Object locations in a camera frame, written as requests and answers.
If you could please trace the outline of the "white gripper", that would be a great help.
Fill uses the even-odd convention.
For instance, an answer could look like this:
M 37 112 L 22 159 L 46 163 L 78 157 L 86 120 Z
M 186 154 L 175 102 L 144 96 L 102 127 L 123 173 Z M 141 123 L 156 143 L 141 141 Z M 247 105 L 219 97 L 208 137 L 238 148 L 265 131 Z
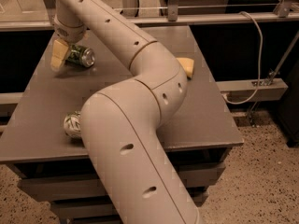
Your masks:
M 81 24 L 77 27 L 71 27 L 64 25 L 57 17 L 54 17 L 54 30 L 60 38 L 53 42 L 50 67 L 54 72 L 59 72 L 70 53 L 70 45 L 68 43 L 76 44 L 83 38 L 85 25 Z

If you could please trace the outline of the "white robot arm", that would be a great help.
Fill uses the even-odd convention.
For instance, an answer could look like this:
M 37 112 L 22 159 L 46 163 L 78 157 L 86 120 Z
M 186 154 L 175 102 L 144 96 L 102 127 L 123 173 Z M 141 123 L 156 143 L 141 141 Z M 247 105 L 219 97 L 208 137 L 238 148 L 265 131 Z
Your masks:
M 156 130 L 182 105 L 177 58 L 101 0 L 56 0 L 61 29 L 80 20 L 132 76 L 93 94 L 79 124 L 93 167 L 123 224 L 203 224 Z

